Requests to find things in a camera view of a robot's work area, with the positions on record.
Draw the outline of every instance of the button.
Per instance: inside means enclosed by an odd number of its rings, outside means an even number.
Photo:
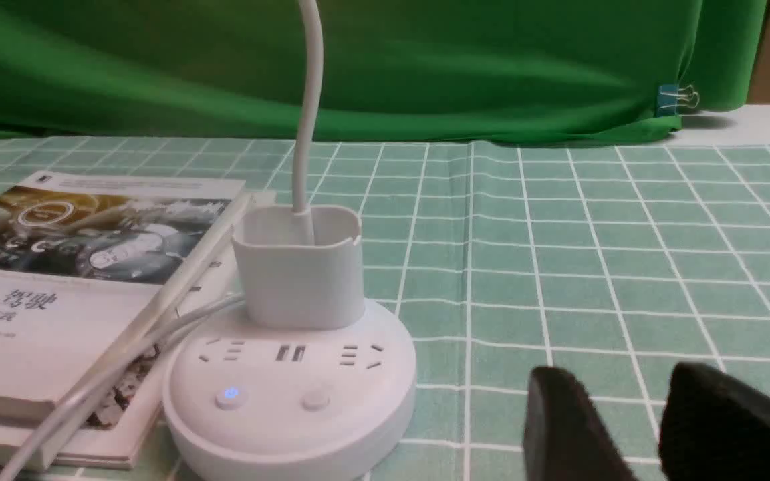
[[[329,405],[331,399],[324,389],[315,389],[302,397],[302,407],[308,411],[320,411]]]
[[[238,387],[226,387],[216,394],[216,406],[226,411],[236,409],[245,404],[245,391]]]

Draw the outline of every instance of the usb port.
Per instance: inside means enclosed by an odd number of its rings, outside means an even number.
[[[305,356],[305,346],[296,346],[296,350],[293,351],[293,362],[300,362]]]
[[[278,356],[275,358],[276,361],[282,361],[287,358],[287,353],[290,352],[290,344],[283,344],[281,347],[278,348]]]

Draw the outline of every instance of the green checkered tablecloth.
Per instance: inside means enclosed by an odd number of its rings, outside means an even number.
[[[39,168],[227,177],[290,201],[283,140],[0,141],[0,192]],[[717,365],[770,395],[770,146],[517,149],[318,144],[312,201],[364,219],[367,296],[418,350],[418,405],[373,481],[523,479],[535,365],[583,380],[643,481],[672,366]],[[195,480],[162,423],[132,472]]]

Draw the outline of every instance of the white power strip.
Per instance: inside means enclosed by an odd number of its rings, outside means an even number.
[[[168,426],[210,481],[349,481],[393,450],[414,408],[412,338],[372,301],[336,331],[263,328],[227,309],[171,362]]]

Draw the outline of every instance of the cable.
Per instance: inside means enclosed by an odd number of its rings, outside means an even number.
[[[323,89],[323,25],[317,0],[299,0],[302,21],[305,22],[305,48],[307,66],[305,74],[305,97],[302,99],[302,119],[296,134],[293,152],[293,212],[308,211],[307,189],[308,155],[314,138],[314,125],[320,108],[320,91]]]
[[[308,178],[308,158],[313,143],[314,127],[317,123],[320,92],[323,90],[323,25],[320,22],[317,0],[299,0],[299,9],[302,13],[303,24],[305,24],[307,65],[305,67],[305,95],[302,98],[302,116],[299,119],[299,131],[296,134],[296,146],[293,152],[293,213],[302,214],[306,218],[308,224],[306,230],[308,232],[305,236],[310,241],[309,243],[312,243],[313,228],[305,184]],[[111,363],[101,374],[95,375],[91,381],[63,399],[61,404],[40,423],[37,429],[34,429],[22,446],[13,453],[8,463],[0,471],[0,481],[13,481],[35,451],[50,436],[55,434],[61,424],[72,416],[86,399],[98,389],[103,389],[105,384],[119,378],[126,366],[132,363],[132,360],[138,358],[156,342],[191,323],[201,320],[203,317],[242,301],[242,295],[233,295],[220,299],[220,301],[211,302],[148,333],[114,363]]]
[[[12,457],[5,464],[2,471],[0,471],[0,481],[13,481],[31,456],[34,451],[37,451],[50,436],[54,435],[56,430],[64,423],[74,411],[78,409],[88,397],[97,392],[97,389],[101,389],[109,381],[120,378],[122,372],[129,366],[138,356],[141,356],[144,351],[158,343],[166,336],[173,335],[175,332],[180,331],[186,326],[199,322],[210,314],[223,310],[232,305],[241,304],[243,301],[242,295],[229,295],[218,301],[213,301],[209,304],[202,305],[198,309],[184,314],[173,321],[162,325],[154,331],[149,332],[141,341],[137,342],[134,346],[126,350],[118,359],[115,359],[106,369],[95,375],[79,389],[75,390],[71,395],[65,397],[61,404],[58,405],[55,410],[52,411],[49,416],[43,420],[42,423],[31,432],[31,435],[25,439],[18,450],[13,453]]]

